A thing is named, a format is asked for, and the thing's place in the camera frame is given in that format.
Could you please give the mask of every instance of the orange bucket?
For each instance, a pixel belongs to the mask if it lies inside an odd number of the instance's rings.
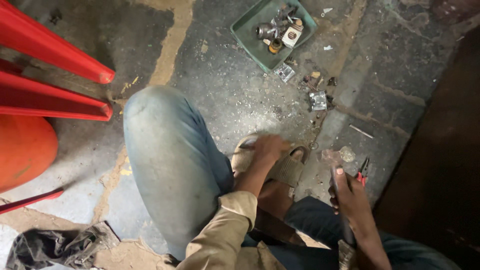
[[[43,117],[0,114],[0,193],[41,175],[57,149],[55,131]]]

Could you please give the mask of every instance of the beige slide sandal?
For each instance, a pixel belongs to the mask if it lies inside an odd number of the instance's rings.
[[[250,134],[244,137],[237,144],[232,157],[232,170],[235,172],[244,172],[250,166],[253,159],[254,151],[252,146],[258,138],[258,134]],[[292,157],[294,151],[301,150],[302,158],[296,160]],[[284,182],[289,186],[297,187],[300,174],[305,167],[305,163],[309,156],[308,147],[303,144],[292,144],[292,147],[285,153],[269,171],[266,180],[275,179]]]

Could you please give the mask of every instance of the pliers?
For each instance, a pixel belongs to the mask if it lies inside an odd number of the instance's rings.
[[[365,186],[365,181],[367,180],[368,164],[369,163],[370,163],[370,157],[367,156],[367,158],[363,162],[363,164],[360,167],[360,170],[358,171],[358,174],[357,174],[357,180],[361,182],[362,186]]]

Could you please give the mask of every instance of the faded jeans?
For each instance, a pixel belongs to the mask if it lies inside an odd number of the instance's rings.
[[[187,244],[214,216],[217,198],[232,190],[230,161],[216,148],[200,112],[168,86],[151,86],[129,99],[124,132],[148,213],[171,254],[182,260]],[[338,269],[343,234],[329,205],[306,197],[292,205],[285,223],[331,248],[269,245],[287,269]],[[431,248],[382,232],[381,238],[394,269],[457,269]]]

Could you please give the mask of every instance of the green plastic tray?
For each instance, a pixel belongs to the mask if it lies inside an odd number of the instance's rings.
[[[266,73],[270,73],[279,67],[293,49],[284,46],[278,54],[272,54],[268,51],[268,46],[255,36],[253,29],[259,23],[270,22],[278,14],[278,10],[284,3],[298,7],[295,17],[301,18],[303,21],[303,32],[295,44],[294,48],[296,48],[309,39],[318,27],[298,0],[261,0],[230,27],[236,41]]]

